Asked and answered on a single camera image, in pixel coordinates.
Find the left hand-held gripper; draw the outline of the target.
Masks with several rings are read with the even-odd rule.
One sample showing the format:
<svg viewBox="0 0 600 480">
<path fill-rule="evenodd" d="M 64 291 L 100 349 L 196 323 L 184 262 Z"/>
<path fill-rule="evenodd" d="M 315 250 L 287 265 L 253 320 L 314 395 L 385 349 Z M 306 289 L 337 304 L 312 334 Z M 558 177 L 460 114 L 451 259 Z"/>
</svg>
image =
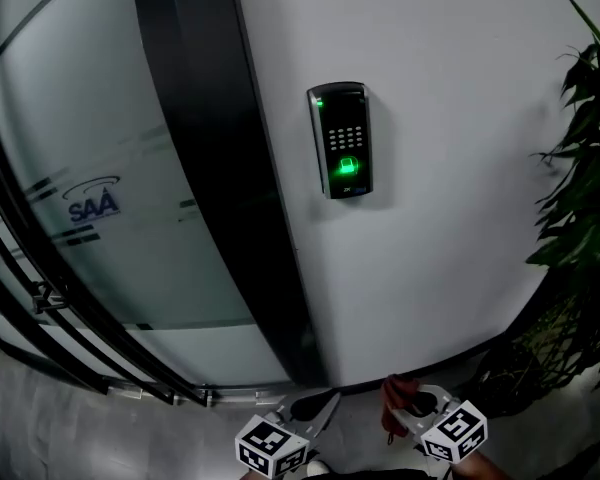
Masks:
<svg viewBox="0 0 600 480">
<path fill-rule="evenodd" d="M 265 478 L 279 478 L 301 466 L 311 441 L 329 425 L 340 392 L 300 392 L 264 416 L 254 415 L 235 437 L 238 462 Z"/>
</svg>

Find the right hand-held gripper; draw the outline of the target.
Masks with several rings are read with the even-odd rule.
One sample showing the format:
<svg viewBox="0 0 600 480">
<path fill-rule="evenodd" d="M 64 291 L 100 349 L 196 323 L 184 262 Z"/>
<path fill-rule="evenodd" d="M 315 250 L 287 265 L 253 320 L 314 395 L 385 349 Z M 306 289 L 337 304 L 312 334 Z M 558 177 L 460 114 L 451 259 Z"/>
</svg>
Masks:
<svg viewBox="0 0 600 480">
<path fill-rule="evenodd" d="M 419 437 L 428 456 L 458 464 L 488 439 L 486 416 L 469 400 L 454 397 L 438 385 L 421 384 L 415 406 L 430 412 L 415 416 L 393 409 L 392 415 L 413 437 Z"/>
</svg>

